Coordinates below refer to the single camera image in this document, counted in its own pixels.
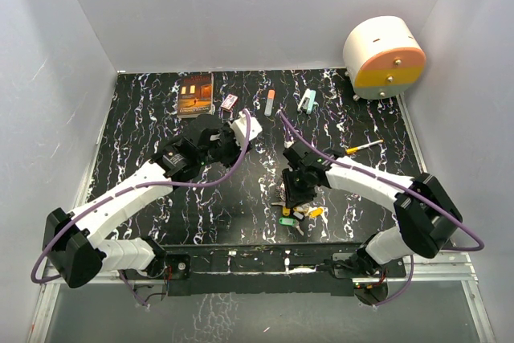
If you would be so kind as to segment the large keyring with yellow handle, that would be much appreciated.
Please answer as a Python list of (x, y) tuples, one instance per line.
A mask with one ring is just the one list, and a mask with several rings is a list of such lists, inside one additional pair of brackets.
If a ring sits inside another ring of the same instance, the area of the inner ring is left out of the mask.
[(275, 188), (275, 200), (271, 203), (272, 206), (280, 206), (283, 217), (289, 217), (291, 210), (286, 207), (286, 194), (283, 186)]

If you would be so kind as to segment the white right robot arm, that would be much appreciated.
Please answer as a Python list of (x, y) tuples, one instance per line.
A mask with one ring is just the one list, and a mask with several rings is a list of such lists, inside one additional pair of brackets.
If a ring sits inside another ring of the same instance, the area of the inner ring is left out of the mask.
[(449, 242), (462, 215), (439, 180), (428, 173), (412, 178), (375, 170), (333, 151), (327, 157), (295, 141), (283, 152), (285, 205), (301, 206), (316, 197), (316, 188), (343, 190), (395, 214), (397, 225), (370, 236), (342, 267), (376, 276), (389, 262), (417, 254), (431, 259)]

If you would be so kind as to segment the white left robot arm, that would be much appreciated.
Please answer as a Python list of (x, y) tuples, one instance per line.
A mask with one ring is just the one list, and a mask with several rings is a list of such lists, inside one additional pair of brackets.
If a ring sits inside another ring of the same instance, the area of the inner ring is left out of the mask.
[(45, 225), (43, 256), (69, 288), (79, 288), (101, 272), (134, 270), (149, 278), (161, 276), (166, 259), (157, 243), (108, 236), (177, 188), (199, 187), (195, 179), (205, 166), (219, 163), (234, 173), (261, 131), (247, 110), (232, 122), (198, 116), (117, 186), (69, 212), (53, 210)]

